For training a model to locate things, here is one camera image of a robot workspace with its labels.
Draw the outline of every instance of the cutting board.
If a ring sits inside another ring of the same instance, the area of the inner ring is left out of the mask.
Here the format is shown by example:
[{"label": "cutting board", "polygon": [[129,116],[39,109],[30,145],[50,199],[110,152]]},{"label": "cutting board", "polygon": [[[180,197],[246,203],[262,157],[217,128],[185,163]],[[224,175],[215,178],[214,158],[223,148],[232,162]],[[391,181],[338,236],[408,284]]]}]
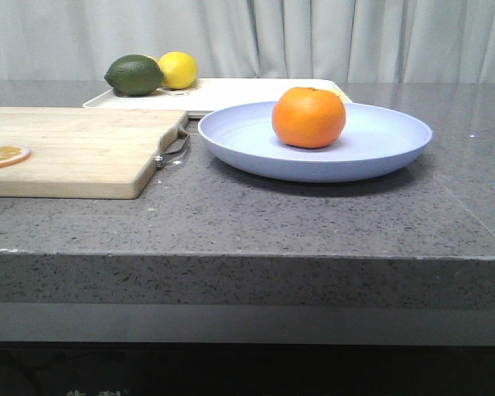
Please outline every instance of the cutting board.
[{"label": "cutting board", "polygon": [[0,107],[0,145],[31,151],[0,168],[0,196],[136,198],[187,120],[182,110]]}]

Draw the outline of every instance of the white curtain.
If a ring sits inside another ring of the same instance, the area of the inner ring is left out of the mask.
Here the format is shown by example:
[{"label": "white curtain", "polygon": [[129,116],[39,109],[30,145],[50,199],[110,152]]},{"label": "white curtain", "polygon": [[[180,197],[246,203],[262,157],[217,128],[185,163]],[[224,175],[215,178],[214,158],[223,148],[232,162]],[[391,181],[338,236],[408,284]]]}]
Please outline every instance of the white curtain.
[{"label": "white curtain", "polygon": [[172,50],[203,78],[495,83],[495,0],[0,0],[0,79]]}]

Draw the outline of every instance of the plate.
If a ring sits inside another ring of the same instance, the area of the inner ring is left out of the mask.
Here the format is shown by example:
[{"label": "plate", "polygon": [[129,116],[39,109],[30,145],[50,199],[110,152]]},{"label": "plate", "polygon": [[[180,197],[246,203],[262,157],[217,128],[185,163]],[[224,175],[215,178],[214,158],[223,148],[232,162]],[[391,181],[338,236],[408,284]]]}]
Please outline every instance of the plate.
[{"label": "plate", "polygon": [[425,123],[384,107],[346,103],[341,137],[324,148],[283,144],[271,127],[276,101],[232,106],[198,123],[206,147],[225,163],[292,182],[353,182],[382,176],[414,161],[431,141]]},{"label": "plate", "polygon": [[316,87],[335,92],[343,101],[351,101],[334,82],[310,78],[198,78],[187,89],[158,89],[145,97],[122,97],[113,90],[90,99],[83,107],[111,109],[185,110],[192,119],[231,106],[253,102],[277,101],[292,87]]}]

